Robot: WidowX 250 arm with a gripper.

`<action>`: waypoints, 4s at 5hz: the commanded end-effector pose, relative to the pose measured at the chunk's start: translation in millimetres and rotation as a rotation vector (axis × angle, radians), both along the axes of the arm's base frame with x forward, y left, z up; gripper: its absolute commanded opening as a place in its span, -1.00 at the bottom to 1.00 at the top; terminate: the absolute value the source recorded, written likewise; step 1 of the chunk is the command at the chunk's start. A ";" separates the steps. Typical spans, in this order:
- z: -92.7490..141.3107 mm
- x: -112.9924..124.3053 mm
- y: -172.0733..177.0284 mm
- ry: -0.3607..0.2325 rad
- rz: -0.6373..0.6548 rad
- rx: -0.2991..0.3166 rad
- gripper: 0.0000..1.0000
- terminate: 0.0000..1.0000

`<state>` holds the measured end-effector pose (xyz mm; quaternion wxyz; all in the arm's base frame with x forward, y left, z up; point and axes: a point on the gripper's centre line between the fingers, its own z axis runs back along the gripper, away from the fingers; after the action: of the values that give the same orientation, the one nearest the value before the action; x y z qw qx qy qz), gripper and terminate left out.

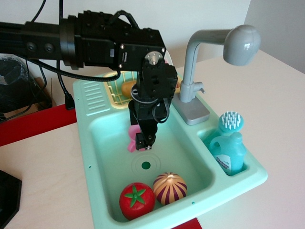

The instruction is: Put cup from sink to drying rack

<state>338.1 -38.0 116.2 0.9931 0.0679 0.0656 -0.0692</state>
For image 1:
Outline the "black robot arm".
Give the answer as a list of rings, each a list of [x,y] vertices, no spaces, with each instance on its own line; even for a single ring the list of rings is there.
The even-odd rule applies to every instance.
[[[26,22],[0,25],[0,51],[14,54],[50,71],[45,60],[63,61],[74,70],[84,66],[108,67],[137,73],[129,102],[131,125],[139,125],[137,150],[150,149],[157,125],[169,117],[178,81],[174,66],[165,61],[166,47],[159,31],[141,29],[130,13],[85,11],[62,18],[59,24]]]

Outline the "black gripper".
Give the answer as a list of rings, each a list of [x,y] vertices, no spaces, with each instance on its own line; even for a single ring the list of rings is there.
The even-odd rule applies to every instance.
[[[136,150],[151,149],[156,140],[157,125],[165,123],[169,118],[169,99],[140,96],[140,87],[136,84],[131,88],[131,97],[131,124],[138,124],[141,130],[135,136]]]

